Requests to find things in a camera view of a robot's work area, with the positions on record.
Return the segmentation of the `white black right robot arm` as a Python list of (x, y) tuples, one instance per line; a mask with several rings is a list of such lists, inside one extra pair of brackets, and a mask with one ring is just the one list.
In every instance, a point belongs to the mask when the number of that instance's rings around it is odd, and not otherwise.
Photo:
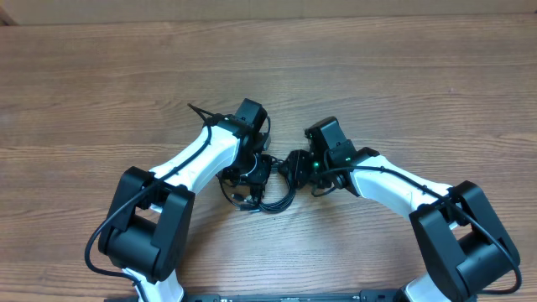
[(369, 291), (371, 301), (475, 301), (521, 288), (519, 252), (483, 190), (470, 181), (425, 180), (376, 150), (349, 143), (295, 150), (279, 172), (295, 188), (348, 190), (410, 221), (426, 272), (400, 289)]

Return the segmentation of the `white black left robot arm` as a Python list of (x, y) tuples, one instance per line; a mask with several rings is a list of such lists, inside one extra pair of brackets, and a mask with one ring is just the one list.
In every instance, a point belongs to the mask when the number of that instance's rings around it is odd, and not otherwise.
[(273, 160), (263, 153), (269, 133), (266, 111), (234, 115), (200, 111), (200, 136), (168, 162), (142, 170), (127, 169), (121, 176), (105, 221), (89, 243), (96, 243), (116, 272), (136, 289), (136, 301), (182, 301), (179, 265), (190, 227), (195, 197), (217, 177), (252, 193), (238, 204), (257, 210)]

